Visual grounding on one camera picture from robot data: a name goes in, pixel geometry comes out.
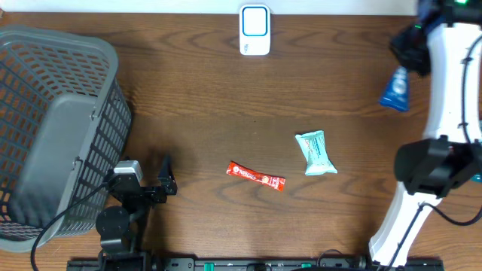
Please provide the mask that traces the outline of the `red snack stick packet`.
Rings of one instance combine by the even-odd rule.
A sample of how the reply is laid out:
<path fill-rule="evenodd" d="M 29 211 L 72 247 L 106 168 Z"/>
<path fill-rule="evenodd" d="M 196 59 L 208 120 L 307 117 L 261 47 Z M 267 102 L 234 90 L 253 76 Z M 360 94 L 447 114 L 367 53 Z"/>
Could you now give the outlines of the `red snack stick packet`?
<path fill-rule="evenodd" d="M 231 176 L 244 178 L 271 187 L 279 192 L 283 192 L 284 190 L 284 178 L 256 172 L 235 162 L 229 163 L 226 173 Z"/>

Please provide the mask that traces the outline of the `white teal tissue pack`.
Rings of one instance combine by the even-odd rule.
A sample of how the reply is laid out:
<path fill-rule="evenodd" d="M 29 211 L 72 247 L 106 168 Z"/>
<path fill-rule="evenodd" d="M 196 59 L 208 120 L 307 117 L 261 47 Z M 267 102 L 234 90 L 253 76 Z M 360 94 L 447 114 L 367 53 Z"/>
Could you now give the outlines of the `white teal tissue pack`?
<path fill-rule="evenodd" d="M 337 169 L 328 158 L 323 130 L 297 134 L 295 139 L 307 161 L 306 176 L 337 174 Z"/>

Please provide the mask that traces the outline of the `blue mouthwash bottle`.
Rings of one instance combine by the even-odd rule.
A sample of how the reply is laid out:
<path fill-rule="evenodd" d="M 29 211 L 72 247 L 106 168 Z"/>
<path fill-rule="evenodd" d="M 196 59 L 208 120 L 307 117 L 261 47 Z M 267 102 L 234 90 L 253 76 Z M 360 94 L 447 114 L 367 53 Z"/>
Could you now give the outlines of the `blue mouthwash bottle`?
<path fill-rule="evenodd" d="M 474 182 L 477 182 L 477 183 L 481 183 L 481 182 L 482 182 L 481 174 L 476 174 L 476 175 L 474 175 L 474 176 L 471 178 L 471 180 L 474 181 Z"/>

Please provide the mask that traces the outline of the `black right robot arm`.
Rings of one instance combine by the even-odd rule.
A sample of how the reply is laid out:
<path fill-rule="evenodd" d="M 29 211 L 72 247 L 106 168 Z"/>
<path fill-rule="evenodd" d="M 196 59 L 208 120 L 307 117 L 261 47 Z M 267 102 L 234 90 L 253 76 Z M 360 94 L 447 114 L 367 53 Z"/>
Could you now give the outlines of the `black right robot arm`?
<path fill-rule="evenodd" d="M 430 212 L 481 172 L 480 0 L 419 1 L 416 22 L 391 40 L 390 50 L 407 71 L 430 77 L 431 98 L 422 139 L 395 156 L 395 195 L 368 244 L 368 268 L 375 270 L 407 269 Z"/>

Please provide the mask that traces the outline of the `blue Oreo cookie pack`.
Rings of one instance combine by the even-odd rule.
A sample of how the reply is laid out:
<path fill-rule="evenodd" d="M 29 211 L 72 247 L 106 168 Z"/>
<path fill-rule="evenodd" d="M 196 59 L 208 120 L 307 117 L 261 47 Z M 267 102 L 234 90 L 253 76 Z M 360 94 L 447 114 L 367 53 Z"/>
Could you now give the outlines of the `blue Oreo cookie pack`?
<path fill-rule="evenodd" d="M 410 109 L 409 94 L 409 73 L 405 67 L 399 66 L 386 85 L 379 103 L 384 107 L 406 112 Z"/>

